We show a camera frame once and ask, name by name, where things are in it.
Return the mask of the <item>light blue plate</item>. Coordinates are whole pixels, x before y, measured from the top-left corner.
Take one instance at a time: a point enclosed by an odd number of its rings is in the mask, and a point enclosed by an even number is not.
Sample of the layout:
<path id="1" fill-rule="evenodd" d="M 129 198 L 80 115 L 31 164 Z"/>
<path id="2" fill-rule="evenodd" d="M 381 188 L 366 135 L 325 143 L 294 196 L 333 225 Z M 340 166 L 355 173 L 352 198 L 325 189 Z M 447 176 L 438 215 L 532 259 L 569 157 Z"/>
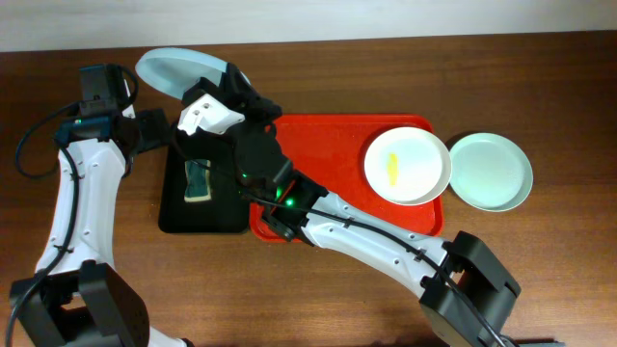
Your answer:
<path id="1" fill-rule="evenodd" d="M 145 53 L 135 69 L 148 85 L 185 106 L 200 99 L 237 108 L 260 99 L 237 66 L 195 50 L 156 48 Z"/>

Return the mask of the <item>green and yellow sponge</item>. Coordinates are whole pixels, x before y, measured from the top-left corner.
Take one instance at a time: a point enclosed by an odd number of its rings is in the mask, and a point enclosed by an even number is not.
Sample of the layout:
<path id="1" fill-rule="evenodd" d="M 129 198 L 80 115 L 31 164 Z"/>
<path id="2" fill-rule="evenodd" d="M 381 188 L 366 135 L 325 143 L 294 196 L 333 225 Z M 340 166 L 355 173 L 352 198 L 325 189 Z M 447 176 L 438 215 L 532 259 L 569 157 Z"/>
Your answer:
<path id="1" fill-rule="evenodd" d="M 210 162 L 206 159 L 196 159 L 184 163 L 186 188 L 184 201 L 197 203 L 211 200 Z"/>

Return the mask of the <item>white plate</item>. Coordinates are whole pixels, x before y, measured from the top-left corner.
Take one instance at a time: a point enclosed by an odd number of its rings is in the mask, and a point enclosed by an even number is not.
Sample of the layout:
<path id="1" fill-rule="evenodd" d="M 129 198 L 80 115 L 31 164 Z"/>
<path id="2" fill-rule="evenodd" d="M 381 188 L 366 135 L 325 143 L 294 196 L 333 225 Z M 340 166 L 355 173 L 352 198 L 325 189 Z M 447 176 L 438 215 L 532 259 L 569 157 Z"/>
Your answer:
<path id="1" fill-rule="evenodd" d="M 389 202 L 415 206 L 439 197 L 449 185 L 452 161 L 433 133 L 410 126 L 378 135 L 363 158 L 371 189 Z"/>

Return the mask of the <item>light green plate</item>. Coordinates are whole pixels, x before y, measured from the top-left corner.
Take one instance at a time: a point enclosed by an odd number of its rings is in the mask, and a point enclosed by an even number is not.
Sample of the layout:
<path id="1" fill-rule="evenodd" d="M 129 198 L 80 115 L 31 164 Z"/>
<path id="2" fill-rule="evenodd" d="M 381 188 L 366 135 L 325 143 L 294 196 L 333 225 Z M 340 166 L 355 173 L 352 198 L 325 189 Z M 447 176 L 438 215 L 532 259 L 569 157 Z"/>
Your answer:
<path id="1" fill-rule="evenodd" d="M 473 133 L 450 149 L 450 187 L 468 205 L 505 212 L 530 195 L 533 170 L 525 153 L 511 140 L 494 133 Z"/>

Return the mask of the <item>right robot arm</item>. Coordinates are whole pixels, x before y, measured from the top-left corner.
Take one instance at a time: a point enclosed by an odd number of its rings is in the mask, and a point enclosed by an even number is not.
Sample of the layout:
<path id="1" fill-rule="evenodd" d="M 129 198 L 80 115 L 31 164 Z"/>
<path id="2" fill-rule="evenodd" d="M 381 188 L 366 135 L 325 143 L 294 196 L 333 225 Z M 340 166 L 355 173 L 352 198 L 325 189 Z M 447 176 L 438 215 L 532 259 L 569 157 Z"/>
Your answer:
<path id="1" fill-rule="evenodd" d="M 393 278 L 418 296 L 449 346 L 514 345 L 501 330 L 521 288 L 481 239 L 464 231 L 452 241 L 421 235 L 353 207 L 282 153 L 274 125 L 281 107 L 236 65 L 219 73 L 190 78 L 177 127 L 229 144 L 239 195 L 263 206 L 262 220 L 279 237 L 349 255 Z"/>

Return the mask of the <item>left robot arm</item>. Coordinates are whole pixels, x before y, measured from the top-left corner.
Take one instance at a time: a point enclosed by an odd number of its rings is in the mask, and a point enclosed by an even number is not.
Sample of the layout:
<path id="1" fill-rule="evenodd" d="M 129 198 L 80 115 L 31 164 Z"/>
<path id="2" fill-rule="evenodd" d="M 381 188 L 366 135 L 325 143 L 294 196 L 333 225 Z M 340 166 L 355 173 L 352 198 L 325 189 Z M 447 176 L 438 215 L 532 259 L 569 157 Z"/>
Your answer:
<path id="1" fill-rule="evenodd" d="M 160 109 L 64 121 L 55 135 L 60 186 L 35 274 L 13 282 L 5 345 L 16 325 L 37 346 L 188 346 L 154 329 L 142 298 L 116 272 L 114 217 L 133 157 L 164 146 Z"/>

